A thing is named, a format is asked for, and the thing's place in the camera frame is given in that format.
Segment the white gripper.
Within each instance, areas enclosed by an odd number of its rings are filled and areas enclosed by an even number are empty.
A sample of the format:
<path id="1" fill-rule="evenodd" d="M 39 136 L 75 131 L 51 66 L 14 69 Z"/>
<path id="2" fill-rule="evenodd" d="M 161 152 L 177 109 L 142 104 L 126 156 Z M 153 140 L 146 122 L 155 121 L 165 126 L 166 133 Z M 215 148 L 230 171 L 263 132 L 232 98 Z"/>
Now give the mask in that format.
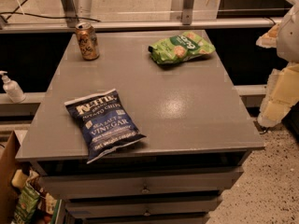
<path id="1" fill-rule="evenodd" d="M 266 128 L 279 124 L 299 102 L 299 2 L 261 35 L 256 45 L 270 49 L 277 47 L 278 57 L 291 62 L 282 70 L 273 69 L 260 106 L 258 123 Z"/>

